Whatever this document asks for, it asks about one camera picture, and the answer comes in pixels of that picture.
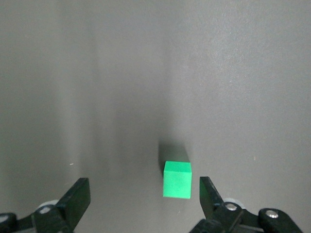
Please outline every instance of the gray background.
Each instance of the gray background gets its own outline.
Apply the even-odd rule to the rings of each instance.
[[[208,175],[310,232],[310,77],[310,1],[2,0],[0,212],[89,177],[77,233],[187,233]],[[159,139],[185,143],[190,200],[162,197]]]

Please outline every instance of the metal screw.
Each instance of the metal screw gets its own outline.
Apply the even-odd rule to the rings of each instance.
[[[277,218],[278,217],[278,214],[277,212],[273,211],[273,210],[267,210],[266,211],[266,215],[271,217],[271,218]]]
[[[226,208],[228,209],[228,210],[230,210],[230,211],[236,211],[237,210],[237,207],[234,205],[234,204],[232,204],[232,203],[228,203],[227,205],[225,205],[226,206]]]
[[[0,223],[5,222],[6,220],[8,220],[9,216],[8,215],[4,215],[0,217]]]
[[[50,207],[44,207],[42,208],[39,212],[43,215],[43,214],[46,214],[47,212],[49,212],[51,210]]]

